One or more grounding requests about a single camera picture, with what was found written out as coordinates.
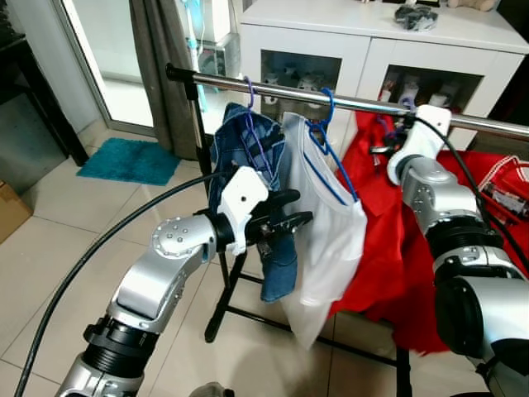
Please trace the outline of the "grey curtain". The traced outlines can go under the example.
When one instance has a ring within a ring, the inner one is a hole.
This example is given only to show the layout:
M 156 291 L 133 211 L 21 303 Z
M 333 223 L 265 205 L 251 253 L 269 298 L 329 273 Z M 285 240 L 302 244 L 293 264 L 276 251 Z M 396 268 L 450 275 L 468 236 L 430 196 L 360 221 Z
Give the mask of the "grey curtain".
M 184 84 L 167 67 L 190 69 L 192 56 L 183 26 L 181 0 L 128 0 L 137 67 L 147 95 L 155 139 L 171 155 L 197 158 L 196 117 Z

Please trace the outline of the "white sliding door frame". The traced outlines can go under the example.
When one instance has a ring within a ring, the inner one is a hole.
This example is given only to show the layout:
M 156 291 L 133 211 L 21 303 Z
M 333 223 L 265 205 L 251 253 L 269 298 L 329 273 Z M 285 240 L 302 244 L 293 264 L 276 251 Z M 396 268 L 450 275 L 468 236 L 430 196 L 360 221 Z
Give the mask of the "white sliding door frame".
M 103 113 L 102 96 L 89 76 L 83 50 L 76 43 L 72 23 L 60 0 L 7 0 L 7 5 L 24 31 L 65 121 L 75 132 L 101 123 L 112 130 L 154 136 L 151 127 L 114 121 Z

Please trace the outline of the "teal bath mat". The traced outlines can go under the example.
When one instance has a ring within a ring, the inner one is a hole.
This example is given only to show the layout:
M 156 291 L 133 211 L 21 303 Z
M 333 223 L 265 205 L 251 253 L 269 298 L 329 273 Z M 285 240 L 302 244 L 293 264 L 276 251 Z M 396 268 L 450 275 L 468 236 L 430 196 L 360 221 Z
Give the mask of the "teal bath mat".
M 180 164 L 156 142 L 110 137 L 77 171 L 79 177 L 164 186 Z

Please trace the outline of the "dark grey crumpled object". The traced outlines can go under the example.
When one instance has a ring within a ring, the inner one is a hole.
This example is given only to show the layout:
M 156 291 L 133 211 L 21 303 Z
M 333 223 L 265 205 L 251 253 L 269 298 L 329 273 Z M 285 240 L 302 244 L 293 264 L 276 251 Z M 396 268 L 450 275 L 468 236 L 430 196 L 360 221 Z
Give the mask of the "dark grey crumpled object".
M 438 17 L 427 5 L 400 5 L 394 12 L 394 22 L 407 31 L 433 30 Z

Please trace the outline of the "small cardboard box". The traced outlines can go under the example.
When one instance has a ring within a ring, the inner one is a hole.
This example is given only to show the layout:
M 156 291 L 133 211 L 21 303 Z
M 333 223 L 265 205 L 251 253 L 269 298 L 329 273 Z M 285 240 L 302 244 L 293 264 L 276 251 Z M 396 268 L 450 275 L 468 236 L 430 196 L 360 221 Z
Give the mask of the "small cardboard box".
M 0 180 L 0 243 L 4 243 L 33 215 L 29 205 L 8 182 Z

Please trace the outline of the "pale blue standing fan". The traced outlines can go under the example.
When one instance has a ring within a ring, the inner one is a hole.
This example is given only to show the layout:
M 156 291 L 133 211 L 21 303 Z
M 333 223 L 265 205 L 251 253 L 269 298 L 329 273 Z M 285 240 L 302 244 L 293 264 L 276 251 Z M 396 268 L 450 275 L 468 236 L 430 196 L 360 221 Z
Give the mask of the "pale blue standing fan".
M 241 77 L 238 16 L 242 0 L 180 0 L 186 41 L 197 72 Z

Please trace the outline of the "beige plush toy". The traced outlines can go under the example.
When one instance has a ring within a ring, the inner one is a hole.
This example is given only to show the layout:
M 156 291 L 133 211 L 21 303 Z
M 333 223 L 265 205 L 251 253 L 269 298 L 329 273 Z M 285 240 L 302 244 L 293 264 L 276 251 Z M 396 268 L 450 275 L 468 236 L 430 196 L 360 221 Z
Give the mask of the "beige plush toy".
M 500 0 L 446 0 L 447 7 L 468 7 L 480 12 L 490 12 L 500 3 Z

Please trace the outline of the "grey robot foot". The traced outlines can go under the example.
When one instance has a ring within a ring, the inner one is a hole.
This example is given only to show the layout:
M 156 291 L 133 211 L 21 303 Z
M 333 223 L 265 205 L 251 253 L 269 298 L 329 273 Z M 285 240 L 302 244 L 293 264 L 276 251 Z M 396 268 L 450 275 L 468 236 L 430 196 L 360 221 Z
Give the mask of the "grey robot foot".
M 196 387 L 188 397 L 236 397 L 234 390 L 220 385 L 218 382 L 208 382 Z

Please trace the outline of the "large red shirt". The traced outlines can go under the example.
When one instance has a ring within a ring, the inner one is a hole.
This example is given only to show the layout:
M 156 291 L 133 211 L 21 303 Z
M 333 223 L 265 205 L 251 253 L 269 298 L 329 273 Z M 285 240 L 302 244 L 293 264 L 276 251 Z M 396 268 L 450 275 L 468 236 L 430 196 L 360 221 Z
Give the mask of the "large red shirt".
M 390 182 L 381 155 L 369 148 L 382 144 L 393 127 L 389 116 L 358 111 L 356 132 L 341 159 L 360 197 L 368 223 L 363 255 L 354 279 L 330 313 L 360 313 L 393 326 L 397 347 L 420 355 L 446 352 L 437 332 L 434 258 L 415 216 Z

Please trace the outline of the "black cabinet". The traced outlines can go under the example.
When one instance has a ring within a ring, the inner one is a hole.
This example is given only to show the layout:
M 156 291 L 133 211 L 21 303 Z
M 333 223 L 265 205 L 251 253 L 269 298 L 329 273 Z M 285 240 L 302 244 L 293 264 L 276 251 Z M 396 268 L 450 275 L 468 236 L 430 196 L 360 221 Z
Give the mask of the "black cabinet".
M 26 37 L 0 45 L 0 180 L 21 195 L 64 161 L 87 159 Z

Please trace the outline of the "white shirt blue trim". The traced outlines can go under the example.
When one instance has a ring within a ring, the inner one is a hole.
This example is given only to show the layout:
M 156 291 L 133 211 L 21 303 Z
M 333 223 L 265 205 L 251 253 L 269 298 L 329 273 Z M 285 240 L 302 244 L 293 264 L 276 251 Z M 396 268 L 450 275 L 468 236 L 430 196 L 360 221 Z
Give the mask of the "white shirt blue trim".
M 310 212 L 311 222 L 293 234 L 298 276 L 294 291 L 281 299 L 288 325 L 303 349 L 320 337 L 333 304 L 341 301 L 363 256 L 368 218 L 358 197 L 334 175 L 318 147 L 307 119 L 286 112 L 281 121 L 286 136 L 286 189 L 301 194 L 288 207 Z

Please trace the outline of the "blue denim jeans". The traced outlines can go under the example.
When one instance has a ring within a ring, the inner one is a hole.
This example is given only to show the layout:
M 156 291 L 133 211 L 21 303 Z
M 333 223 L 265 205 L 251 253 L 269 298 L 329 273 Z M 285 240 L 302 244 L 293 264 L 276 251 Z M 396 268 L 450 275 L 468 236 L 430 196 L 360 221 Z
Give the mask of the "blue denim jeans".
M 269 190 L 288 187 L 286 178 L 290 159 L 281 125 L 241 103 L 226 105 L 222 125 L 216 129 L 209 155 L 215 169 L 222 173 L 249 166 L 262 174 Z M 290 234 L 273 238 L 267 248 L 267 252 L 260 255 L 264 276 L 260 298 L 272 304 L 294 291 L 298 255 Z

